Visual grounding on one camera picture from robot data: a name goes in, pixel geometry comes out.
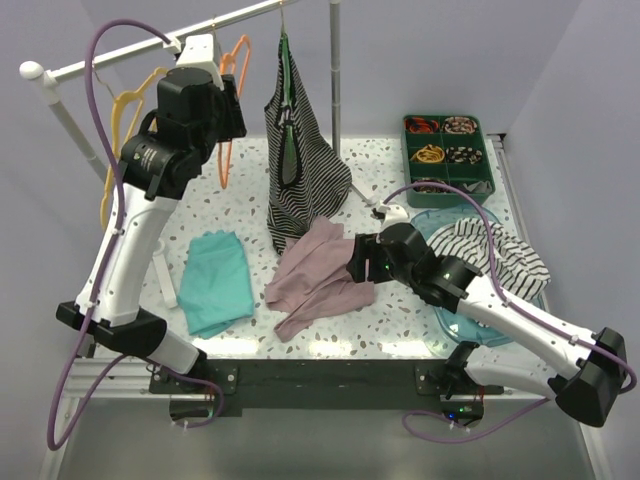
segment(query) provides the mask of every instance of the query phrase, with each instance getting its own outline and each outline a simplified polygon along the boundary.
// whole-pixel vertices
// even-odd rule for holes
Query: terrazzo pattern table
[[[490,141],[487,151],[496,183],[496,192],[485,207],[515,234],[500,168]],[[399,138],[343,139],[342,156],[353,175],[364,180],[381,195],[403,185],[402,152]],[[277,255],[266,227],[268,208],[268,161],[266,138],[234,142],[229,187],[220,188],[217,164],[209,161],[203,174],[189,184],[183,201],[170,218],[163,233],[170,273],[176,291],[187,262],[193,237],[206,231],[233,231],[243,242],[251,272],[255,301],[252,318],[237,321],[226,332],[208,339],[190,337],[180,308],[164,306],[156,273],[147,272],[141,295],[145,309],[165,318],[169,328],[207,353],[209,358],[250,359],[415,359],[446,358],[455,343],[441,330],[435,311],[397,282],[376,286],[373,305],[338,317],[316,320],[288,343],[274,334],[274,326],[286,314],[268,310],[264,287],[276,270]],[[397,202],[407,207],[404,195]],[[419,209],[408,208],[413,216]],[[342,210],[332,218],[344,223],[345,236],[379,230],[380,222],[360,197],[351,192]],[[522,351],[517,344],[499,347]],[[95,357],[116,354],[98,346]]]

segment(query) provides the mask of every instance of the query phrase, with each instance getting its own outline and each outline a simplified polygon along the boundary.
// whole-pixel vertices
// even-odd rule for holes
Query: black and white striped fabric
[[[278,254],[317,216],[336,214],[349,193],[351,171],[320,135],[285,33],[276,91],[265,107],[269,143],[267,226]]]
[[[531,300],[549,284],[551,275],[538,254],[527,243],[509,234],[504,226],[491,223],[496,272],[502,287]],[[480,218],[463,218],[445,225],[427,240],[436,255],[451,255],[490,273],[487,231]]]

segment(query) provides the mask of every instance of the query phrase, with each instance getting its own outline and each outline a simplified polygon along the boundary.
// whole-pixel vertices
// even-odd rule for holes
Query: speckled table surface
[[[485,207],[515,233],[500,167],[490,141],[487,151],[496,192]],[[403,185],[399,138],[342,139],[342,156],[353,175],[376,193],[387,194]],[[274,334],[274,326],[286,314],[270,311],[264,302],[264,287],[271,281],[277,255],[266,226],[269,182],[266,138],[234,142],[233,166],[226,190],[220,188],[216,162],[204,166],[203,175],[189,184],[188,192],[169,219],[162,238],[168,246],[167,261],[178,290],[193,237],[206,231],[233,231],[243,242],[251,271],[255,301],[253,318],[238,320],[226,332],[204,340],[190,337],[180,308],[167,309],[153,268],[145,278],[141,305],[165,318],[169,328],[189,339],[210,358],[253,359],[390,359],[446,358],[455,343],[441,330],[435,311],[406,287],[389,282],[376,286],[376,301],[370,307],[338,317],[319,319],[288,343]],[[397,199],[407,207],[404,195]],[[411,215],[420,210],[408,208]],[[380,222],[355,193],[350,193],[342,210],[332,218],[344,223],[345,236],[378,231]],[[520,349],[509,344],[501,349]],[[96,357],[116,354],[98,346]]]

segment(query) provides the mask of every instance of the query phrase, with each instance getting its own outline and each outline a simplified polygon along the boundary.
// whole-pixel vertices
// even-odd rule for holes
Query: green organizer box
[[[475,133],[410,133],[405,129],[405,119],[409,117],[420,117],[425,120],[436,120],[440,128],[444,120],[452,116],[464,116],[470,118],[478,125]],[[418,163],[410,159],[414,153],[426,145],[437,145],[444,151],[449,147],[472,147],[482,152],[482,160],[476,164],[456,164],[456,163]],[[423,178],[437,179],[452,187],[462,184],[470,184],[479,181],[488,181],[491,191],[485,193],[469,194],[479,204],[483,204],[489,196],[495,192],[495,183],[489,157],[484,143],[484,136],[480,128],[480,122],[470,115],[407,115],[402,121],[402,156],[404,163],[404,180],[409,185]],[[426,193],[418,192],[414,189],[407,190],[407,202],[412,207],[417,208],[449,208],[455,205],[466,203],[461,196],[455,193]]]

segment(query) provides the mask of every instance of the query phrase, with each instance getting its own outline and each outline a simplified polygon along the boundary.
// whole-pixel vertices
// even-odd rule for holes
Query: folded teal towel
[[[190,335],[211,338],[253,315],[249,266],[240,240],[222,230],[191,240],[178,304]]]

